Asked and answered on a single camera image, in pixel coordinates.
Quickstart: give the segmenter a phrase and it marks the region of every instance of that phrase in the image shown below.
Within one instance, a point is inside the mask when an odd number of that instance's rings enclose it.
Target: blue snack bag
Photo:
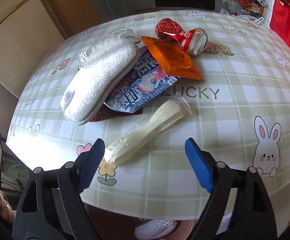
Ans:
[[[180,77],[168,76],[146,46],[132,70],[113,88],[105,104],[114,111],[134,113],[163,93]]]

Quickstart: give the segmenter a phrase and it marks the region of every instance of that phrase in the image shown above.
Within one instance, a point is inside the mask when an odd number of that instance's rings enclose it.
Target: tablecloth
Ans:
[[[206,82],[180,79],[146,104],[142,115],[83,126],[67,121],[60,100],[77,72],[80,50],[122,26],[155,37],[155,25],[166,17],[184,30],[200,27],[208,33],[207,49],[193,58]],[[157,135],[134,161],[119,167],[101,165],[81,194],[83,201],[135,217],[197,219],[209,194],[200,187],[184,154],[188,137],[231,168],[262,168],[269,195],[290,182],[290,49],[268,28],[211,12],[129,16],[59,44],[42,59],[24,88],[7,145],[31,169],[57,169],[75,160],[97,138],[108,146],[148,120],[177,91],[189,102],[193,115]]]

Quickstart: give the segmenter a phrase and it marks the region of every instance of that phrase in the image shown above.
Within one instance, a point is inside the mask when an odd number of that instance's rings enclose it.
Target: checkered tablecloth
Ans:
[[[193,58],[206,82],[180,79],[148,103],[142,115],[83,126],[69,123],[60,100],[77,72],[80,50],[122,26],[155,37],[155,25],[166,17],[184,30],[200,27],[208,33],[208,48]],[[59,44],[42,59],[24,88],[7,145],[31,169],[57,169],[75,160],[97,138],[108,146],[149,119],[176,91],[183,94],[194,114],[158,134],[136,161],[100,166],[81,195],[83,201],[135,217],[198,218],[209,195],[199,186],[184,154],[184,141],[189,137],[232,168],[245,170],[254,165],[270,173],[262,177],[269,195],[290,182],[290,49],[268,28],[209,12],[159,11],[125,17]]]

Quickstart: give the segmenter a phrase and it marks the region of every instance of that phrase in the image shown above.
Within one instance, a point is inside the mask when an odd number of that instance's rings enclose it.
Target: rabbit ear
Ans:
[[[37,134],[39,133],[39,130],[40,130],[40,125],[38,124],[34,129],[33,137],[37,136]]]
[[[266,49],[268,49],[268,50],[269,50],[271,53],[273,53],[273,54],[274,54],[274,51],[273,51],[271,48],[269,48],[269,47],[268,47],[268,46],[266,46],[266,45],[265,45],[265,48],[266,48]]]
[[[32,137],[33,134],[32,127],[29,127],[29,129],[27,130],[27,134]]]
[[[254,129],[258,141],[261,141],[264,138],[268,138],[268,129],[266,123],[260,116],[256,116],[254,120]]]
[[[278,53],[278,51],[275,49],[275,47],[272,47],[272,51],[273,51],[274,53]]]
[[[270,131],[270,138],[272,138],[276,143],[279,142],[281,137],[281,126],[279,123],[275,123]]]

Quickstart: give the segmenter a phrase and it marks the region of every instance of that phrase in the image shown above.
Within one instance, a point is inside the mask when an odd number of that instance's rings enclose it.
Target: orange packet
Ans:
[[[177,45],[146,36],[142,41],[167,75],[205,81],[191,57]]]

